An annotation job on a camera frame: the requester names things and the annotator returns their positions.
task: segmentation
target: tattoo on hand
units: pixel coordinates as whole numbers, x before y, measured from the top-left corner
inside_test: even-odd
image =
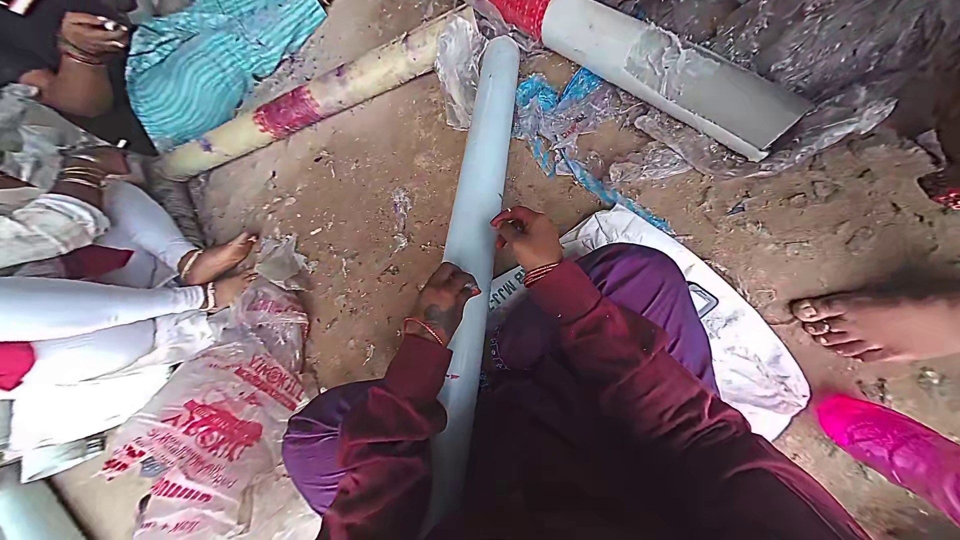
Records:
[[[432,329],[443,329],[446,332],[446,338],[449,339],[453,337],[453,333],[457,330],[457,307],[450,306],[447,309],[442,309],[436,304],[431,304],[426,307],[423,311],[423,316],[426,319],[423,321]]]

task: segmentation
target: white leggings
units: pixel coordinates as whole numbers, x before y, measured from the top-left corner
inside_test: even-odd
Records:
[[[0,278],[0,341],[33,342],[28,380],[87,380],[130,366],[155,347],[158,317],[176,324],[204,302],[202,287],[162,286],[197,248],[160,205],[124,182],[104,195],[110,229],[96,243],[133,250],[126,266],[98,282]]]

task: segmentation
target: maroon sleeve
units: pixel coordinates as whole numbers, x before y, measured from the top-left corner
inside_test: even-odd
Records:
[[[437,394],[451,355],[437,343],[405,336],[384,384],[350,411],[337,451],[347,475],[320,538],[417,537],[430,497],[429,439],[446,425]]]
[[[560,321],[566,355],[603,414],[661,457],[656,468],[667,470],[668,489],[705,538],[869,538],[823,486],[666,352],[663,329],[605,298],[575,263],[562,263],[532,293]]]

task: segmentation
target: red mesh net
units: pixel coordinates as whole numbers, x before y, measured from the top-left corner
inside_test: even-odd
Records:
[[[490,0],[503,19],[532,37],[540,39],[543,14],[550,0]]]

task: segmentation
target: turquoise fabric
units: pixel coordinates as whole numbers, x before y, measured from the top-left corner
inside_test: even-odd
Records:
[[[197,0],[133,33],[127,92],[157,150],[230,120],[324,21],[317,0]]]

